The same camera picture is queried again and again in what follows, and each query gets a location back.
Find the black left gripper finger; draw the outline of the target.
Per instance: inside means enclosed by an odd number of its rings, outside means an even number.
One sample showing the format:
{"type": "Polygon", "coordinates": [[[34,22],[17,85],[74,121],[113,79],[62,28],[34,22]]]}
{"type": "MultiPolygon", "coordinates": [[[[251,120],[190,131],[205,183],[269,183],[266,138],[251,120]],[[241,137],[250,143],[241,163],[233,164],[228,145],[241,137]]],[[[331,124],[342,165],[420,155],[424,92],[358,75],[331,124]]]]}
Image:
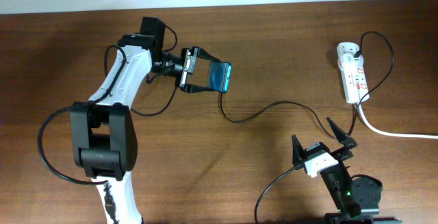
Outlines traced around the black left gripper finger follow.
{"type": "Polygon", "coordinates": [[[197,48],[197,54],[196,56],[198,58],[202,58],[204,60],[209,60],[212,62],[221,62],[221,60],[219,60],[218,58],[212,56],[211,54],[209,54],[208,52],[206,52],[206,50],[204,50],[201,47],[196,47],[197,48]]]}
{"type": "Polygon", "coordinates": [[[214,92],[215,89],[209,88],[206,86],[199,86],[194,84],[187,84],[186,85],[186,92],[187,93],[197,93],[197,92],[214,92]]]}

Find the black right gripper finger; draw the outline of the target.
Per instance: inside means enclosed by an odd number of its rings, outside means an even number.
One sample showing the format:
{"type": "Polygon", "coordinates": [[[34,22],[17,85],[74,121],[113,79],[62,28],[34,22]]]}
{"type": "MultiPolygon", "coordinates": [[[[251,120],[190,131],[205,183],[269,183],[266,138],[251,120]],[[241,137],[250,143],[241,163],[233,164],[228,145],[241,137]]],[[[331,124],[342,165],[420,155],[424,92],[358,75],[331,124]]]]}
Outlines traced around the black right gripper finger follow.
{"type": "Polygon", "coordinates": [[[305,152],[296,135],[292,135],[292,148],[292,164],[295,169],[301,169],[304,166],[305,152]]]}
{"type": "Polygon", "coordinates": [[[343,131],[341,128],[339,128],[338,125],[330,118],[326,118],[337,141],[342,144],[347,149],[352,149],[357,146],[357,142],[353,137],[348,135],[345,131],[343,131]]]}

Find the blue Galaxy smartphone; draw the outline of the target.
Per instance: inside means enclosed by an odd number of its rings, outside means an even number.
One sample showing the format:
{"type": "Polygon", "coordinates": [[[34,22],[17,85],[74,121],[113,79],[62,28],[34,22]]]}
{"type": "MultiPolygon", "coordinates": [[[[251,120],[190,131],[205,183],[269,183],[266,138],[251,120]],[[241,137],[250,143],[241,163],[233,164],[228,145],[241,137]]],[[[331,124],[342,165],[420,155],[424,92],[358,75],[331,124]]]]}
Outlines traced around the blue Galaxy smartphone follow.
{"type": "Polygon", "coordinates": [[[207,75],[206,87],[226,93],[229,88],[232,65],[228,62],[211,62],[207,75]]]}

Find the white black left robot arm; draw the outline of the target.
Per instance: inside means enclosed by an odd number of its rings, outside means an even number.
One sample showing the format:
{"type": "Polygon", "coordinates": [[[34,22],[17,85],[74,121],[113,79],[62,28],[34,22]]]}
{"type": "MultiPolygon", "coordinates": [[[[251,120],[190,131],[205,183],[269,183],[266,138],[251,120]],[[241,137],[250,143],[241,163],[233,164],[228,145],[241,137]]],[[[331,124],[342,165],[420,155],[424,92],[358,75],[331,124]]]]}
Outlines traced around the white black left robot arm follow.
{"type": "Polygon", "coordinates": [[[162,36],[125,34],[101,87],[70,111],[75,163],[96,185],[108,223],[144,221],[131,178],[138,154],[131,106],[144,78],[150,72],[175,77],[175,86],[187,93],[228,90],[230,63],[200,47],[176,56],[162,45],[162,36]]]}

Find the white charger plug adapter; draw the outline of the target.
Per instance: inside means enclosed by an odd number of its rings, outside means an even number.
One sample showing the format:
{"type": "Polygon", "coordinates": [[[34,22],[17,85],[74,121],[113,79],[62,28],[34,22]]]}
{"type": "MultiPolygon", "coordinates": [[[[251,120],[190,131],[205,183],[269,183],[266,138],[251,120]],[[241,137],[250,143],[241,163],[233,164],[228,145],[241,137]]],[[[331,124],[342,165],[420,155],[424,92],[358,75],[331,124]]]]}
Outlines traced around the white charger plug adapter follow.
{"type": "Polygon", "coordinates": [[[363,56],[354,57],[352,54],[343,54],[338,58],[338,67],[341,71],[345,71],[349,68],[361,68],[363,67],[363,56]]]}

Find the white power strip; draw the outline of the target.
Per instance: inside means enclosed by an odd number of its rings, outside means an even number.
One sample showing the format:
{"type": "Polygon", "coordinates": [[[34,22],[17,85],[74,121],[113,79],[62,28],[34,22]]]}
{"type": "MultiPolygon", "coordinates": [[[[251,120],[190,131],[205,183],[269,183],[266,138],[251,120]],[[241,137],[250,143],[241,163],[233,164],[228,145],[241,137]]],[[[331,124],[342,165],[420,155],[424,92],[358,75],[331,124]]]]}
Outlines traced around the white power strip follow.
{"type": "MultiPolygon", "coordinates": [[[[337,55],[352,54],[358,52],[359,46],[353,42],[341,42],[337,46],[337,55]]],[[[368,93],[368,84],[365,78],[364,68],[349,68],[345,71],[341,71],[342,83],[344,87],[344,94],[346,103],[356,104],[362,101],[367,101],[369,99],[366,94],[368,93]]]]}

